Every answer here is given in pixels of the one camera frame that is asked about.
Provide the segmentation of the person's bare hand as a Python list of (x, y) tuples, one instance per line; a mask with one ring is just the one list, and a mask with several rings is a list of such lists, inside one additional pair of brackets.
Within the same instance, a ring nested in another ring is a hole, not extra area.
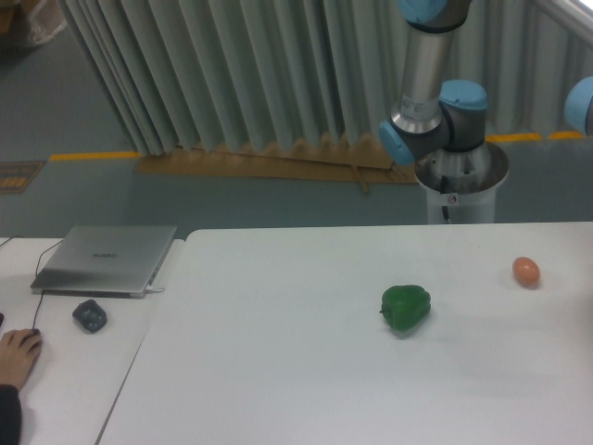
[(1, 337), (1, 384), (21, 391), (42, 350), (42, 335), (31, 337), (31, 329), (11, 330)]

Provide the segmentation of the dark sleeved forearm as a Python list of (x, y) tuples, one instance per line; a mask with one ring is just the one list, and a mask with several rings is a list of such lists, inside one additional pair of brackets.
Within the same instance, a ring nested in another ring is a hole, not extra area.
[(18, 390), (1, 386), (1, 443), (18, 445), (22, 427), (22, 410)]

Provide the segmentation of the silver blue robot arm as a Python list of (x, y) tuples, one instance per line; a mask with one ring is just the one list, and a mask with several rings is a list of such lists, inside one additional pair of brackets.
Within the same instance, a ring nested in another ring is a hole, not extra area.
[(592, 133), (592, 9), (578, 1), (400, 1), (409, 27), (399, 99), (379, 125), (410, 165), (472, 152), (496, 130)]

